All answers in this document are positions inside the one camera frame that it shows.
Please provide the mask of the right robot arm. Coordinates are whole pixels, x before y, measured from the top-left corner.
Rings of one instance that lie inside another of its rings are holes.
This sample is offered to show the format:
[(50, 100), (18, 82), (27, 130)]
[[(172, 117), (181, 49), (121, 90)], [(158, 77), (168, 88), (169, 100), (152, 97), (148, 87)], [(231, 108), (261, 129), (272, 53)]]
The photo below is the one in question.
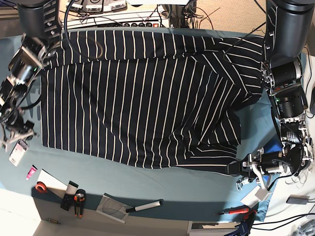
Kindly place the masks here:
[(21, 46), (9, 63), (10, 72), (0, 85), (0, 146), (7, 148), (18, 140), (29, 140), (37, 134), (34, 124), (24, 121), (21, 104), (34, 82), (61, 43), (58, 0), (16, 0), (14, 4), (22, 29)]

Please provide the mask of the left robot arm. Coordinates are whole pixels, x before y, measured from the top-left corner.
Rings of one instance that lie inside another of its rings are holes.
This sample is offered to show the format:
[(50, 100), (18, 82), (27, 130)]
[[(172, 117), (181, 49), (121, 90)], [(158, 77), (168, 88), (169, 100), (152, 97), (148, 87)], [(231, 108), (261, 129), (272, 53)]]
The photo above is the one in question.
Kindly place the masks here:
[(300, 59), (311, 26), (312, 0), (268, 0), (261, 73), (271, 102), (271, 113), (280, 151), (262, 148), (227, 168), (236, 169), (243, 180), (258, 180), (256, 197), (264, 201), (274, 181), (272, 176), (290, 171), (297, 176), (314, 161), (314, 145), (307, 123), (308, 102), (303, 89), (304, 69)]

